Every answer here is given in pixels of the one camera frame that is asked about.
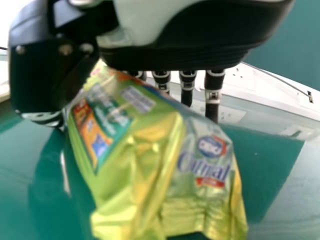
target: brand logo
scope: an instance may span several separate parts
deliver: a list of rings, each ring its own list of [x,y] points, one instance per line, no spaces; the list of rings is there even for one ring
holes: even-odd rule
[[[203,136],[198,141],[198,150],[207,158],[226,154],[226,143],[217,136]]]
[[[205,158],[196,158],[193,153],[184,152],[178,159],[177,167],[182,173],[193,173],[197,186],[223,188],[231,166],[212,164]]]

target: white surface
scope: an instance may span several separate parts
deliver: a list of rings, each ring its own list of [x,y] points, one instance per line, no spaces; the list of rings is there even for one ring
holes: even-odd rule
[[[0,46],[8,45],[9,29],[16,15],[32,0],[2,0],[0,7]]]

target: metal screw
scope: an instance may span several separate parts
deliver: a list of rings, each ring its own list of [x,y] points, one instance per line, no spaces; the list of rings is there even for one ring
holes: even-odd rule
[[[15,51],[17,54],[22,55],[26,52],[26,48],[24,46],[19,45],[15,48]]]
[[[80,50],[85,54],[92,54],[94,52],[95,48],[90,43],[83,43],[80,46]]]
[[[61,53],[63,56],[70,55],[72,53],[72,50],[72,46],[69,44],[64,44],[59,47],[59,53]]]

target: snack package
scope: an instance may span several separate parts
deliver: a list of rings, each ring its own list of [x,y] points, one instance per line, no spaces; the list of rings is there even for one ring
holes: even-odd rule
[[[246,239],[233,145],[209,119],[99,62],[67,126],[96,204],[95,237]]]

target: cable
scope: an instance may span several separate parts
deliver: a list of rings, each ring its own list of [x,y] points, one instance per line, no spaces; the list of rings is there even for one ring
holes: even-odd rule
[[[261,71],[261,72],[263,72],[264,74],[267,74],[267,75],[269,75],[269,76],[271,76],[271,77],[279,80],[280,82],[283,82],[284,84],[287,84],[287,85],[290,86],[291,88],[299,91],[299,92],[302,93],[303,95],[306,95],[308,98],[310,98],[310,95],[309,95],[309,94],[305,93],[304,91],[302,91],[301,89],[297,88],[296,86],[293,86],[292,84],[286,82],[285,80],[281,79],[280,77],[277,77],[277,76],[273,75],[272,73],[270,73],[270,72],[268,72],[268,71],[266,71],[266,70],[263,70],[263,69],[261,69],[261,68],[258,68],[258,67],[256,67],[256,66],[252,66],[252,65],[249,64],[249,63],[246,63],[246,62],[241,62],[241,63],[244,64],[244,65],[247,65],[247,66],[249,66],[249,67],[251,67],[251,68],[253,68],[253,69],[256,69],[256,70],[258,70],[258,71]]]

